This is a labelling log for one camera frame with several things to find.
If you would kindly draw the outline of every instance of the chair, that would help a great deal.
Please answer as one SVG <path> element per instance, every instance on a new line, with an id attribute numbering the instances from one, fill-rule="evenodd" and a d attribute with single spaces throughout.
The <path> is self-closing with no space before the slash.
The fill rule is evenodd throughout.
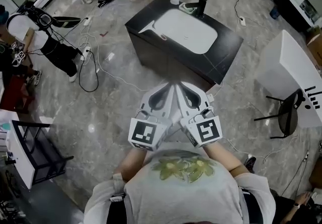
<path id="1" fill-rule="evenodd" d="M 303 101 L 303 92 L 301 89 L 296 90 L 285 100 L 280 100 L 271 96 L 266 96 L 266 98 L 279 101 L 281 106 L 278 110 L 277 115 L 272 115 L 268 117 L 256 118 L 254 121 L 264 120 L 268 118 L 278 118 L 278 124 L 284 136 L 274 136 L 271 139 L 275 138 L 286 138 L 292 133 L 295 132 L 297 127 L 297 109 Z"/>
<path id="2" fill-rule="evenodd" d="M 0 109 L 28 114 L 28 107 L 34 99 L 35 97 L 30 96 L 26 89 L 25 79 L 12 76 L 0 98 Z"/>

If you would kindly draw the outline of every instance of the box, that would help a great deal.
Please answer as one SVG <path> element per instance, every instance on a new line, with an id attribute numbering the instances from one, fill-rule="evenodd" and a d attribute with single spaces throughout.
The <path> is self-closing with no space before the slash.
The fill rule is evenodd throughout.
<path id="1" fill-rule="evenodd" d="M 306 42 L 318 65 L 322 66 L 322 31 L 320 27 L 315 27 L 308 33 Z"/>
<path id="2" fill-rule="evenodd" d="M 205 118 L 198 123 L 187 124 L 185 134 L 195 148 L 209 145 L 222 139 L 219 117 Z"/>
<path id="3" fill-rule="evenodd" d="M 154 152 L 163 142 L 166 131 L 166 125 L 132 118 L 128 141 L 135 148 Z"/>

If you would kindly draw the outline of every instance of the wrist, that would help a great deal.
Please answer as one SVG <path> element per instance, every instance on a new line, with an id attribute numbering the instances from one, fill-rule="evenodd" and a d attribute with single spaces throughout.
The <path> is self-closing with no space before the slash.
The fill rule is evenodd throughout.
<path id="1" fill-rule="evenodd" d="M 302 205 L 302 203 L 295 202 L 294 205 L 293 205 L 293 208 L 300 209 L 301 205 Z"/>

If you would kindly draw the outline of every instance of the power outlet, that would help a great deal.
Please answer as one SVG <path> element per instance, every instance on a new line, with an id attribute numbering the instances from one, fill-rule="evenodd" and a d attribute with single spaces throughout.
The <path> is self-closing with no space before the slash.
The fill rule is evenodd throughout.
<path id="1" fill-rule="evenodd" d="M 87 46 L 83 51 L 83 56 L 80 57 L 81 61 L 86 61 L 87 57 L 89 56 L 89 51 L 91 50 L 91 47 Z"/>
<path id="2" fill-rule="evenodd" d="M 87 26 L 91 23 L 93 17 L 87 17 L 86 21 L 84 22 L 84 26 Z"/>
<path id="3" fill-rule="evenodd" d="M 245 17 L 239 17 L 242 26 L 246 26 Z"/>

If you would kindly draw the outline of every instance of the black chair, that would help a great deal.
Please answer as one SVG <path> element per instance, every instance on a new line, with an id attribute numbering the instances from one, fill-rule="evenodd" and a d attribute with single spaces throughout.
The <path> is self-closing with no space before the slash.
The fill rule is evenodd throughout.
<path id="1" fill-rule="evenodd" d="M 274 136 L 274 137 L 271 137 L 271 139 L 286 138 L 292 133 L 294 133 L 297 127 L 297 119 L 298 119 L 297 108 L 301 105 L 303 101 L 302 90 L 301 89 L 296 90 L 296 92 L 292 93 L 285 100 L 280 100 L 277 98 L 273 98 L 271 96 L 266 96 L 266 98 L 280 102 L 281 106 L 278 110 L 278 114 L 273 116 L 268 116 L 268 117 L 256 118 L 254 119 L 254 121 L 264 120 L 268 118 L 275 118 L 275 117 L 278 118 L 278 124 L 284 136 Z"/>

